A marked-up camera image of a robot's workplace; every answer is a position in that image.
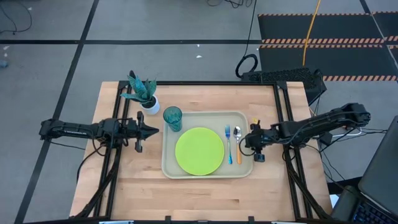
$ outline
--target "tray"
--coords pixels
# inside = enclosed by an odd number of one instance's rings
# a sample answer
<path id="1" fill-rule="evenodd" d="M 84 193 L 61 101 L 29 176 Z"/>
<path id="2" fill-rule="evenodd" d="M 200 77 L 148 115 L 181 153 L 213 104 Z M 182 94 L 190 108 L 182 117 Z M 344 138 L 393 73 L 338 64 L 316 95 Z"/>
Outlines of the tray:
<path id="1" fill-rule="evenodd" d="M 225 137 L 225 125 L 231 126 L 231 154 L 233 164 L 228 164 L 228 143 Z M 233 137 L 233 129 L 239 126 L 242 137 L 248 133 L 248 120 L 245 115 L 238 111 L 215 111 L 215 112 L 184 112 L 182 115 L 182 129 L 173 132 L 167 123 L 164 124 L 163 149 L 162 149 L 162 171 L 171 179 L 209 179 L 209 178 L 240 178 L 249 175 L 253 169 L 253 158 L 242 155 L 242 164 L 236 162 L 236 139 Z M 175 158 L 175 145 L 180 136 L 191 128 L 203 127 L 213 130 L 221 138 L 224 144 L 224 160 L 220 167 L 209 175 L 195 176 L 186 173 L 177 163 Z M 250 149 L 242 147 L 249 154 Z"/>

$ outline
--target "teal cup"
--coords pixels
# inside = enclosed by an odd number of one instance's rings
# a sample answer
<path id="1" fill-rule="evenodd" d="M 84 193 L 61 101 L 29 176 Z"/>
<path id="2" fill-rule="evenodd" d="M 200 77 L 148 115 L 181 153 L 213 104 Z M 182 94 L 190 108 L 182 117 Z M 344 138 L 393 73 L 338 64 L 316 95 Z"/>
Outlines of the teal cup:
<path id="1" fill-rule="evenodd" d="M 169 125 L 172 131 L 181 131 L 182 129 L 182 111 L 176 106 L 170 106 L 163 112 L 163 119 Z"/>

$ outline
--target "succulent plant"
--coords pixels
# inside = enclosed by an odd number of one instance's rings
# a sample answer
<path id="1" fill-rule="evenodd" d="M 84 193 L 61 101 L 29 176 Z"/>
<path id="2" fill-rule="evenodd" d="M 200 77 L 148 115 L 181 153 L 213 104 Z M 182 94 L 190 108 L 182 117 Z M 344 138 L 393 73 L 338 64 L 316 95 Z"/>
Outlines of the succulent plant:
<path id="1" fill-rule="evenodd" d="M 156 91 L 156 80 L 149 81 L 147 79 L 144 84 L 132 71 L 130 71 L 130 75 L 127 77 L 135 93 L 122 93 L 121 96 L 135 102 L 140 102 L 145 108 L 150 108 L 155 105 L 156 99 L 154 98 L 154 93 Z"/>

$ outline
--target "wooden board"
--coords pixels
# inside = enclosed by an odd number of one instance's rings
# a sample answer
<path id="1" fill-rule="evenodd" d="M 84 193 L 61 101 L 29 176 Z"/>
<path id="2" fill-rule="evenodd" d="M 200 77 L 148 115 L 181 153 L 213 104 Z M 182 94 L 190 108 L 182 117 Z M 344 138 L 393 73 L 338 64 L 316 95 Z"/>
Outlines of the wooden board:
<path id="1" fill-rule="evenodd" d="M 99 93 L 93 122 L 111 117 L 117 82 L 104 82 Z M 307 99 L 302 83 L 288 83 L 295 120 L 308 118 Z M 134 150 L 134 141 L 124 147 L 119 166 L 112 219 L 164 220 L 293 220 L 292 202 L 282 146 L 266 147 L 266 162 L 256 162 L 252 173 L 242 179 L 172 180 L 162 173 L 163 110 L 178 106 L 183 111 L 236 110 L 243 112 L 249 123 L 260 119 L 263 128 L 278 123 L 271 86 L 158 86 L 156 96 L 160 111 L 145 116 L 145 123 L 160 133 L 143 142 L 143 153 Z M 129 117 L 137 116 L 140 106 L 132 102 Z M 93 151 L 90 142 L 85 156 Z M 317 151 L 301 149 L 308 189 L 318 203 L 331 212 L 331 203 L 323 166 Z M 98 187 L 103 158 L 93 156 L 81 168 L 71 215 L 77 214 Z M 305 216 L 299 190 L 300 212 Z M 105 193 L 101 214 L 108 194 Z"/>

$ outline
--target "wooden table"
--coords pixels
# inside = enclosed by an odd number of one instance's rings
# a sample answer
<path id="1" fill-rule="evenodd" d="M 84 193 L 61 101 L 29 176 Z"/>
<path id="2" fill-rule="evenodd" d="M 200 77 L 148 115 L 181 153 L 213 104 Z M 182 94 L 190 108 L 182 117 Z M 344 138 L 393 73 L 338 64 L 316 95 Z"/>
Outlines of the wooden table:
<path id="1" fill-rule="evenodd" d="M 93 122 L 112 116 L 117 82 L 103 82 Z M 302 83 L 288 83 L 295 120 L 310 117 Z M 162 113 L 168 106 L 182 111 L 237 110 L 252 123 L 261 120 L 268 128 L 278 123 L 273 87 L 271 86 L 183 86 L 157 87 L 160 111 L 145 116 L 145 123 L 160 132 L 143 141 L 143 152 L 134 150 L 133 140 L 124 147 L 119 166 L 118 182 L 113 203 L 112 219 L 164 220 L 294 220 L 290 189 L 282 146 L 267 146 L 266 162 L 256 162 L 252 173 L 241 179 L 172 180 L 162 173 Z M 283 94 L 280 92 L 282 107 Z M 140 106 L 130 105 L 127 117 L 136 118 Z M 316 142 L 309 142 L 316 147 Z M 88 141 L 85 156 L 93 151 Z M 323 166 L 317 151 L 301 149 L 303 168 L 309 191 L 317 202 L 331 212 L 331 203 Z M 77 214 L 98 188 L 103 157 L 89 158 L 81 168 L 70 214 Z M 297 189 L 301 216 L 305 217 L 302 194 Z M 104 193 L 101 214 L 104 214 L 108 193 Z"/>

